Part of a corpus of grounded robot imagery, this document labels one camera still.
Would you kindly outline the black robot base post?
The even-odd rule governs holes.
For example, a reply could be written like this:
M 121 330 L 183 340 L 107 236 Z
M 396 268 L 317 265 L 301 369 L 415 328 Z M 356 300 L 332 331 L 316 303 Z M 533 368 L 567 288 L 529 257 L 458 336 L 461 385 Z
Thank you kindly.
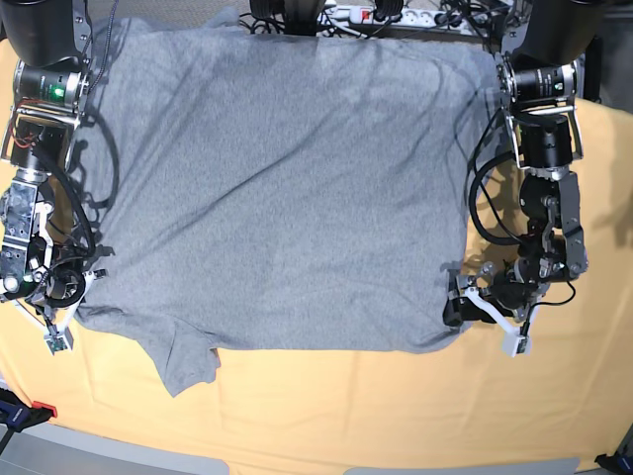
M 323 1 L 282 0 L 279 5 L 286 35 L 313 37 L 317 33 L 317 18 L 323 9 Z

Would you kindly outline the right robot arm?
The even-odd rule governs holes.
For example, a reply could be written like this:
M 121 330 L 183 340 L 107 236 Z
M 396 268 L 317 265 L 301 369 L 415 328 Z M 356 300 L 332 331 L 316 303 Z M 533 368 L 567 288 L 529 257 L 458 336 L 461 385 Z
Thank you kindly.
M 96 251 L 68 167 L 73 137 L 101 80 L 85 1 L 4 1 L 1 37 L 18 57 L 1 157 L 16 169 L 1 196 L 1 299 L 33 319 L 50 352 L 67 350 L 69 329 L 92 284 Z

